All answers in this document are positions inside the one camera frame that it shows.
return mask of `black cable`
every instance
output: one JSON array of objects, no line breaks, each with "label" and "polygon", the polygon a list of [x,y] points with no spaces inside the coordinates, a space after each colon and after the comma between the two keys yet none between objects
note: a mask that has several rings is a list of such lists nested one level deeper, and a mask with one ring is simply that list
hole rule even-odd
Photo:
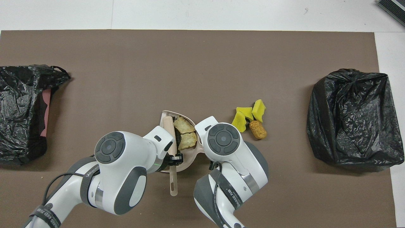
[{"label": "black cable", "polygon": [[[220,172],[222,172],[222,164],[216,161],[216,162],[213,163],[213,167],[215,167],[215,165],[218,165],[218,167],[220,168]],[[218,183],[215,182],[214,198],[213,198],[215,213],[217,213],[217,216],[220,219],[221,223],[225,224],[227,227],[230,228],[229,224],[224,220],[224,218],[222,217],[222,215],[220,213],[220,210],[218,209],[218,205],[217,205],[217,189],[218,189]]]},{"label": "black cable", "polygon": [[42,200],[42,206],[45,206],[45,204],[47,203],[48,191],[49,191],[49,188],[51,187],[51,185],[52,185],[57,179],[59,179],[60,177],[62,177],[62,176],[67,176],[67,175],[84,176],[83,174],[79,174],[79,173],[75,173],[75,172],[66,172],[66,173],[60,174],[59,176],[55,177],[55,178],[48,184],[48,187],[47,187],[47,189],[45,190],[44,198],[43,198],[43,200]]}]

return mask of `food scrap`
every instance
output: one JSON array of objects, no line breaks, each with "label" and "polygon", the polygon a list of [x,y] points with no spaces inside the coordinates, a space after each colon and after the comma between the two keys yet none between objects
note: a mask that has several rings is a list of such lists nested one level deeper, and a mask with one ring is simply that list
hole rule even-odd
[{"label": "food scrap", "polygon": [[252,107],[236,107],[236,111],[241,111],[250,121],[253,121],[252,109]]},{"label": "food scrap", "polygon": [[250,122],[249,128],[252,131],[254,137],[257,139],[264,139],[267,136],[267,131],[264,129],[262,123],[258,120]]},{"label": "food scrap", "polygon": [[195,146],[197,143],[197,135],[195,132],[185,133],[181,135],[179,151]]},{"label": "food scrap", "polygon": [[249,128],[253,135],[257,139],[264,139],[267,136],[267,132],[263,127],[263,114],[266,110],[261,99],[254,103],[253,107],[237,107],[235,118],[232,121],[232,125],[235,126],[239,132],[246,130],[247,121],[249,122]]},{"label": "food scrap", "polygon": [[262,123],[263,122],[262,116],[263,116],[265,110],[266,110],[266,107],[265,107],[263,101],[261,99],[259,99],[254,103],[252,114],[256,120],[258,120]]},{"label": "food scrap", "polygon": [[179,117],[173,122],[175,128],[179,130],[181,134],[194,132],[196,129],[185,118]]},{"label": "food scrap", "polygon": [[197,144],[197,135],[195,128],[185,118],[179,117],[173,122],[175,129],[180,133],[180,140],[176,137],[178,150],[182,151],[187,148],[191,148]]},{"label": "food scrap", "polygon": [[236,111],[236,115],[232,121],[232,125],[234,125],[241,133],[246,130],[246,118],[241,111]]}]

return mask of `pink object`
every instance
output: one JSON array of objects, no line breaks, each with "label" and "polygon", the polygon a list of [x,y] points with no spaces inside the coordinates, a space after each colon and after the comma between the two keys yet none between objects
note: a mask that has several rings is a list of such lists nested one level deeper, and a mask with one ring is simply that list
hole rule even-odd
[{"label": "pink object", "polygon": [[47,136],[47,126],[48,126],[48,113],[49,113],[49,103],[51,100],[51,89],[44,90],[42,92],[42,98],[44,99],[45,104],[47,105],[47,109],[45,110],[44,121],[45,121],[45,129],[41,132],[41,136]]}]

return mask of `gray joint cap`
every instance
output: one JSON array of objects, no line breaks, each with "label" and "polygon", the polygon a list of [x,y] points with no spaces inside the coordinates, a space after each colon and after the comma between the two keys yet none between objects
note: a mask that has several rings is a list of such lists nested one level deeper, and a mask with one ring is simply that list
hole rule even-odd
[{"label": "gray joint cap", "polygon": [[124,134],[111,132],[96,144],[95,156],[98,162],[109,164],[117,160],[125,149]]},{"label": "gray joint cap", "polygon": [[240,142],[238,130],[229,124],[216,124],[208,132],[208,145],[218,155],[232,154]]}]

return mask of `trash bag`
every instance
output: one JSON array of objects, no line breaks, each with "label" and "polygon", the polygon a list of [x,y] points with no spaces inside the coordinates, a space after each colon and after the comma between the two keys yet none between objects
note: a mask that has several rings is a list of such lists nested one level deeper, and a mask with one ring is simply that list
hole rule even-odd
[{"label": "trash bag", "polygon": [[340,69],[315,84],[307,134],[316,158],[359,172],[404,162],[404,150],[384,73]]},{"label": "trash bag", "polygon": [[0,67],[0,164],[22,165],[45,153],[47,141],[41,133],[47,104],[42,92],[68,79],[55,66]]}]

